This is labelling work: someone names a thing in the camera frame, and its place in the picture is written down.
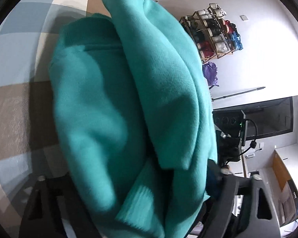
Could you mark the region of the teal hooded sweatshirt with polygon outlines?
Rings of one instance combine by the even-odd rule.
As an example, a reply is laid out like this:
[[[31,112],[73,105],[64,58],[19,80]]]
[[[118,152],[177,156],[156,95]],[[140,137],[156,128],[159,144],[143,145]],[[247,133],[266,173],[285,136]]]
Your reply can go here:
[[[199,53],[153,0],[102,0],[60,31],[49,67],[71,178],[108,237],[185,237],[217,159]]]

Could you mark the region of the checkered bed sheet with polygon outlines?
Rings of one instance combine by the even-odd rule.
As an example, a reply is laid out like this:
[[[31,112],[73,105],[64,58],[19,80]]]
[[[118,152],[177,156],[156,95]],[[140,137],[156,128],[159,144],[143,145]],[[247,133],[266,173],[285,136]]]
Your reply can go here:
[[[67,172],[48,66],[62,26],[95,12],[101,0],[0,0],[0,237],[18,237],[39,176]]]

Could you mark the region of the purple bag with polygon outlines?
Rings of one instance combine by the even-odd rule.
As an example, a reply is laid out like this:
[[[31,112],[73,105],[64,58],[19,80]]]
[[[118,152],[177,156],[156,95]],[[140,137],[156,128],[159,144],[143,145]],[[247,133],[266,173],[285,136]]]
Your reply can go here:
[[[215,63],[208,61],[202,66],[202,71],[209,86],[219,86],[217,78],[217,66]]]

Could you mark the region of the shoe rack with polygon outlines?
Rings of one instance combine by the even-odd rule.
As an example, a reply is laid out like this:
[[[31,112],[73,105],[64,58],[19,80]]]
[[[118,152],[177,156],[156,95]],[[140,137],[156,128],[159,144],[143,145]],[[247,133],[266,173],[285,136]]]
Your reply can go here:
[[[179,20],[193,39],[203,63],[243,49],[237,27],[225,18],[226,15],[217,3],[210,3],[208,8]]]

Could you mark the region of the black wall television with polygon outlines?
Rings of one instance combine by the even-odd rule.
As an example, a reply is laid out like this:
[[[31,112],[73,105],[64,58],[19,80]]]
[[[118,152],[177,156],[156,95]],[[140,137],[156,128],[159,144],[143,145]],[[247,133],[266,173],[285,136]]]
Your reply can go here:
[[[242,110],[247,119],[254,121],[247,125],[246,140],[269,138],[293,131],[293,98],[286,97],[239,106],[218,108],[215,111]]]

